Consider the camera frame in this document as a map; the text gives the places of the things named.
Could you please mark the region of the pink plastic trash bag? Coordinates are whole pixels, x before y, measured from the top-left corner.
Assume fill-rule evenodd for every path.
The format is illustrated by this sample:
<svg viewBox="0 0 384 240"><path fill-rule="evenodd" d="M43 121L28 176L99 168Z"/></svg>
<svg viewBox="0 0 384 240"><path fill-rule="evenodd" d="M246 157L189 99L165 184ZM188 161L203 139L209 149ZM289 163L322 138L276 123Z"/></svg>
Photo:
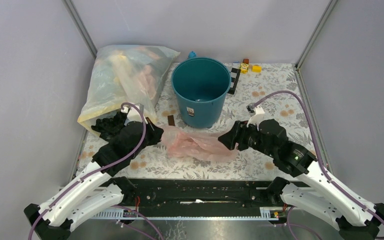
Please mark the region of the pink plastic trash bag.
<svg viewBox="0 0 384 240"><path fill-rule="evenodd" d="M229 162L236 159L239 152L223 145L218 137L221 132L185 132L176 126L163 126L161 143L166 147L170 158L195 158L200 161Z"/></svg>

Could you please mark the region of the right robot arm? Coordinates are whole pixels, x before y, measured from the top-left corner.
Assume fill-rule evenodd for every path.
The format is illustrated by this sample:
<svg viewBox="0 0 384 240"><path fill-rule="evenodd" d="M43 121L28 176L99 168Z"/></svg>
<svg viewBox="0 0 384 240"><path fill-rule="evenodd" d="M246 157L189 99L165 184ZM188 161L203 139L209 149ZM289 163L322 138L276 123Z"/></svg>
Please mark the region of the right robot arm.
<svg viewBox="0 0 384 240"><path fill-rule="evenodd" d="M292 182L276 177L266 193L271 205L285 203L304 210L332 226L344 240L380 239L384 204L365 200L335 177L328 179L327 169L320 167L315 155L289 140L285 128L276 120L264 120L259 125L236 121L218 141L229 150L252 148L271 157L279 170L317 192L304 192Z"/></svg>

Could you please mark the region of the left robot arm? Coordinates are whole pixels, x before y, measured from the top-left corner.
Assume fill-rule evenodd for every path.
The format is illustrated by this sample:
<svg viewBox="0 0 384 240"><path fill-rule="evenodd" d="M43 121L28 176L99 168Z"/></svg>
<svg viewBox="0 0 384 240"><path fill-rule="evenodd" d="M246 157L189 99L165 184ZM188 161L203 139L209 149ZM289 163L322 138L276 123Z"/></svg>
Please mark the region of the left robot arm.
<svg viewBox="0 0 384 240"><path fill-rule="evenodd" d="M157 145L164 130L149 119L131 121L117 130L103 133L107 143L61 191L41 204L31 203L24 209L31 224L29 240L33 234L42 240L66 240L79 225L100 211L118 204L139 203L137 187L126 177L113 177L128 167L143 149Z"/></svg>

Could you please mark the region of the black plastic trash bag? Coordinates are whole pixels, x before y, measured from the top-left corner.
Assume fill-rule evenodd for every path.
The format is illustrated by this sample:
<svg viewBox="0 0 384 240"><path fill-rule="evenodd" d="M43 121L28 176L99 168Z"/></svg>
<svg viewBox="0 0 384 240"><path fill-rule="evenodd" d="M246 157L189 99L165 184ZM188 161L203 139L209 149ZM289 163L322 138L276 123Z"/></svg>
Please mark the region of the black plastic trash bag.
<svg viewBox="0 0 384 240"><path fill-rule="evenodd" d="M91 129L98 132L101 139L109 142L125 127L127 115L127 113L120 111L113 117L97 119L95 125L91 126Z"/></svg>

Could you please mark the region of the teal plastic trash bin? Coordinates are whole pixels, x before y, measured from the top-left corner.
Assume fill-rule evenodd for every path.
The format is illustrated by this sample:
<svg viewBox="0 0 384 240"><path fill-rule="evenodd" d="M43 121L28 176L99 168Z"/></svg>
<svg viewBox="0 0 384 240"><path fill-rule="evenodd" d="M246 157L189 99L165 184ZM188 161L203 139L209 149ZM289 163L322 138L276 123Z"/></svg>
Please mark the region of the teal plastic trash bin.
<svg viewBox="0 0 384 240"><path fill-rule="evenodd" d="M182 120L192 128L211 128L231 88L231 72L218 60L193 57L175 67L171 85Z"/></svg>

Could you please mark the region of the large clear bag of bags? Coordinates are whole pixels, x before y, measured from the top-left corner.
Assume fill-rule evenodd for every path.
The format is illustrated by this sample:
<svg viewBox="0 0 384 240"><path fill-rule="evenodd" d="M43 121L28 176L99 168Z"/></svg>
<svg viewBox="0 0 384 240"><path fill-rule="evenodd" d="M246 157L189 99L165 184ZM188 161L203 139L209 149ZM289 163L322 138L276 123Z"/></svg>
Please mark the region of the large clear bag of bags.
<svg viewBox="0 0 384 240"><path fill-rule="evenodd" d="M167 74L180 52L165 46L108 45L98 50L87 98L77 122L95 136L98 119L120 110L122 103L141 104L143 114L157 120L155 106Z"/></svg>

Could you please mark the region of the blue object behind bin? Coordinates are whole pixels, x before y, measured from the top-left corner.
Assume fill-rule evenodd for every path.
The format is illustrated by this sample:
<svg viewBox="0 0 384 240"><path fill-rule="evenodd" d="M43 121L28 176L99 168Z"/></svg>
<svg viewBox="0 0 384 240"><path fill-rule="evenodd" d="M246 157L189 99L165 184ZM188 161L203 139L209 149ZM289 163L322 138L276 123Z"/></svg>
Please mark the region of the blue object behind bin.
<svg viewBox="0 0 384 240"><path fill-rule="evenodd" d="M188 57L187 59L193 59L193 58L196 58L197 57L197 54L194 52L194 51L191 51L189 54L188 54Z"/></svg>

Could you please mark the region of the small brown wooden block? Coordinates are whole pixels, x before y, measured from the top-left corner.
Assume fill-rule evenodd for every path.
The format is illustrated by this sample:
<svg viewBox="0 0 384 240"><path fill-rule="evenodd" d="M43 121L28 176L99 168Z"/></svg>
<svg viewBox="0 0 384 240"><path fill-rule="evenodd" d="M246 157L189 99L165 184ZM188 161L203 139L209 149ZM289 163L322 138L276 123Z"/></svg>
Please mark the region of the small brown wooden block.
<svg viewBox="0 0 384 240"><path fill-rule="evenodd" d="M168 115L167 116L167 121L169 126L175 126L175 118L174 115Z"/></svg>

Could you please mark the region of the floral patterned tablecloth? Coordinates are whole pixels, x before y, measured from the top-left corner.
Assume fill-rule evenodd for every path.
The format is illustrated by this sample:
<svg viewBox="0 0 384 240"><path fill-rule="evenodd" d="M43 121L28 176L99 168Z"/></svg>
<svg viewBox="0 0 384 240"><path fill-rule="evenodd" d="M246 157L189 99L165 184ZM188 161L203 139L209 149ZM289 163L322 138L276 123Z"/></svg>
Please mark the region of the floral patterned tablecloth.
<svg viewBox="0 0 384 240"><path fill-rule="evenodd" d="M263 64L260 73L248 72L239 77L234 94L228 94L218 121L208 133L228 131L235 121L247 120L246 107L259 102L266 119L274 119L284 127L290 140L310 151L320 142L309 104L304 100L302 81L290 63ZM261 153L247 149L236 159L226 162L202 161L196 158L170 158L163 145L141 151L119 176L147 179L199 180L259 180L275 177L289 179L272 160Z"/></svg>

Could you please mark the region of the black white checkered board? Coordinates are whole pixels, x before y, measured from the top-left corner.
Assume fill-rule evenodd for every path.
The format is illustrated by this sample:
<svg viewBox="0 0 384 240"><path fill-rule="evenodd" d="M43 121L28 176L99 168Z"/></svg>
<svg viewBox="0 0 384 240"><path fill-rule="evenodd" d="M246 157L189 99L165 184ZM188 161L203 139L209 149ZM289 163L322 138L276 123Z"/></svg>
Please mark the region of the black white checkered board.
<svg viewBox="0 0 384 240"><path fill-rule="evenodd" d="M230 70L231 82L230 82L230 88L229 88L229 90L227 92L228 94L231 94L231 95L235 94L235 91L236 91L236 88L237 88L237 85L238 85L238 82L239 82L240 75L241 75L241 70L240 69L235 68L235 67L231 68L231 70Z"/></svg>

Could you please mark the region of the yellow cube block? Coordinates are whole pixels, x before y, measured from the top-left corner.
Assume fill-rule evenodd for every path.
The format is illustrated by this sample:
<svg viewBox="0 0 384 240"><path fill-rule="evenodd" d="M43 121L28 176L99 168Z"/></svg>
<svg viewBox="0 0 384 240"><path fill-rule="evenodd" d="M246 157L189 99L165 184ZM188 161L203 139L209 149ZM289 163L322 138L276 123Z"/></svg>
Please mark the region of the yellow cube block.
<svg viewBox="0 0 384 240"><path fill-rule="evenodd" d="M253 65L251 67L251 71L254 73L261 73L262 72L262 67L260 65Z"/></svg>

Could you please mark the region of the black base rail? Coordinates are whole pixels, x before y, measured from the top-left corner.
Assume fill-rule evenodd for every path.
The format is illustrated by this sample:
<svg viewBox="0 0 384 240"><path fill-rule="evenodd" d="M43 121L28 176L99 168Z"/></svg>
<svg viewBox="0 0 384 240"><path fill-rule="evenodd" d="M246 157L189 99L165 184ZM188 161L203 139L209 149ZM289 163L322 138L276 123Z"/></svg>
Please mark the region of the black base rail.
<svg viewBox="0 0 384 240"><path fill-rule="evenodd" d="M233 207L281 211L284 202L272 181L128 179L112 180L124 194L120 205L142 208L175 209L188 206Z"/></svg>

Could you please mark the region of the left aluminium frame post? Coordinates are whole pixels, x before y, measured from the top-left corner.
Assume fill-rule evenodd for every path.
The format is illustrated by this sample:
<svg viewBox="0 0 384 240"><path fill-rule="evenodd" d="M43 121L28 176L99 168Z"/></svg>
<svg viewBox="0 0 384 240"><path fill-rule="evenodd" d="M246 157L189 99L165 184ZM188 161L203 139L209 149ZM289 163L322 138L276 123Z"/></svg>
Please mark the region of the left aluminium frame post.
<svg viewBox="0 0 384 240"><path fill-rule="evenodd" d="M95 59L98 53L97 47L94 44L92 37L89 34L86 28L86 25L84 24L74 2L72 0L62 0L62 2L64 3L66 10L70 15L73 23L75 24L77 30L79 31L80 36L82 37L84 43L86 44L86 47L88 48L92 57Z"/></svg>

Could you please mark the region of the aluminium frame post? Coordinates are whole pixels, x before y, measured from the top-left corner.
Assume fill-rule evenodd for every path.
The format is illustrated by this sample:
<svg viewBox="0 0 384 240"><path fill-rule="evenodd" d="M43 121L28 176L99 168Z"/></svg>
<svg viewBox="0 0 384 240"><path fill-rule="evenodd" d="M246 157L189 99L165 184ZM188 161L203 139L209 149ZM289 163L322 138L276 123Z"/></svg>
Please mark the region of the aluminium frame post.
<svg viewBox="0 0 384 240"><path fill-rule="evenodd" d="M336 5L338 4L339 0L330 0L328 2L327 7L325 8L321 18L319 19L314 31L312 32L304 50L302 51L300 57L298 58L295 68L299 71L300 68L303 66L308 54L310 53L313 45L315 44L319 34L321 33L323 27L325 26L326 22L328 21L330 15L332 14L333 10L335 9Z"/></svg>
<svg viewBox="0 0 384 240"><path fill-rule="evenodd" d="M75 24L77 30L79 31L80 36L82 37L84 43L86 44L86 47L88 48L92 57L95 59L98 53L97 47L94 44L92 37L89 34L86 28L86 25L84 24L74 2L72 0L62 0L62 2L64 3L66 10L70 15L73 23Z"/></svg>

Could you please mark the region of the right aluminium frame post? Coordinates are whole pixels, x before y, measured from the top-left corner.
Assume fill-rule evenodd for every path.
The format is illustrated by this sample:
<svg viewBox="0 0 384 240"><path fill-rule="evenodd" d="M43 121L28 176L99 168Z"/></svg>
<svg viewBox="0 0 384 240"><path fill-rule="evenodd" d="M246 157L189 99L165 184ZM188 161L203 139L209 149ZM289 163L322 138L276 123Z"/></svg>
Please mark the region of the right aluminium frame post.
<svg viewBox="0 0 384 240"><path fill-rule="evenodd" d="M319 19L314 31L312 32L304 50L302 51L300 57L298 58L295 68L299 71L300 68L303 66L308 54L310 53L313 45L315 44L319 34L321 33L323 27L325 26L326 22L328 21L330 15L332 14L333 10L335 9L336 5L338 4L339 0L330 0L328 2L327 7L325 8L321 18Z"/></svg>

